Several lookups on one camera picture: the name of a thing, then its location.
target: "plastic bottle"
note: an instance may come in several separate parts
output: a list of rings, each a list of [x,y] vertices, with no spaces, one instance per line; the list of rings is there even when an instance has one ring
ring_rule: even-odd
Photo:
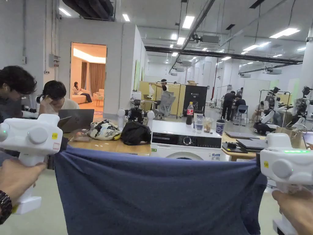
[[[192,124],[192,117],[193,117],[193,105],[192,102],[190,102],[187,108],[187,120],[186,120],[187,125]]]

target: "woman sitting on sofa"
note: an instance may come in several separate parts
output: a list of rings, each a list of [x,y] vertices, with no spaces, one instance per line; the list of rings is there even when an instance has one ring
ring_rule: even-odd
[[[90,98],[90,95],[89,95],[88,93],[83,93],[83,92],[81,91],[81,88],[78,88],[78,82],[74,82],[73,91],[74,91],[74,95],[86,96],[87,102],[88,102],[88,103],[92,103],[92,100],[91,100],[91,98]]]

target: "ceiling light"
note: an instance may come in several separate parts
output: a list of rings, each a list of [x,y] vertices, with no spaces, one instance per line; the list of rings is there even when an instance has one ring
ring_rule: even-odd
[[[299,32],[299,31],[300,30],[298,30],[298,29],[288,28],[288,29],[285,29],[285,30],[279,32],[278,34],[270,36],[270,38],[279,38],[281,36],[289,36],[289,35],[292,35],[292,34]]]
[[[60,11],[62,11],[65,15],[67,16],[71,16],[66,10],[64,10],[63,8],[59,8]]]
[[[179,37],[177,40],[177,45],[183,45],[185,38]]]
[[[192,25],[193,20],[195,19],[194,16],[187,16],[185,18],[184,24],[182,25],[182,27],[184,29],[190,29],[190,26]]]
[[[263,44],[260,45],[260,47],[266,46],[267,44],[270,44],[271,42],[265,42]]]
[[[306,47],[303,47],[303,48],[300,48],[300,49],[297,49],[297,50],[305,50],[306,49]]]
[[[172,40],[176,40],[177,39],[177,34],[172,34],[171,39]]]
[[[244,51],[250,51],[250,50],[253,50],[253,49],[257,48],[257,47],[259,47],[259,45],[252,45],[252,46],[250,46],[250,47],[248,47],[246,49],[243,49],[243,50]]]
[[[225,57],[222,60],[229,60],[229,59],[231,59],[231,57]]]
[[[124,20],[125,20],[125,21],[128,21],[128,22],[130,21],[130,19],[129,19],[129,17],[128,17],[127,14],[123,14],[123,17],[124,17]]]

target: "mesh chair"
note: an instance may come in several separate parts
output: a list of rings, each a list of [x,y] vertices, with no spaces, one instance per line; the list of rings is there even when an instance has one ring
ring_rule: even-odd
[[[239,119],[240,117],[240,123],[242,119],[242,115],[246,115],[246,125],[248,124],[248,105],[239,105],[237,109],[237,115],[236,115],[236,120]]]
[[[174,92],[164,91],[158,109],[152,109],[156,116],[167,117],[171,113],[171,107],[175,100]]]

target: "hand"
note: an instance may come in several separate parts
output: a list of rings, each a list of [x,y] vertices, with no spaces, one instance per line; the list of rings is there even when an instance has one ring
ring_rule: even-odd
[[[10,196],[14,205],[19,197],[36,182],[44,169],[46,169],[44,163],[26,167],[19,160],[5,160],[0,169],[0,190]]]
[[[313,194],[310,191],[304,189],[295,194],[274,191],[272,195],[299,235],[313,234]]]

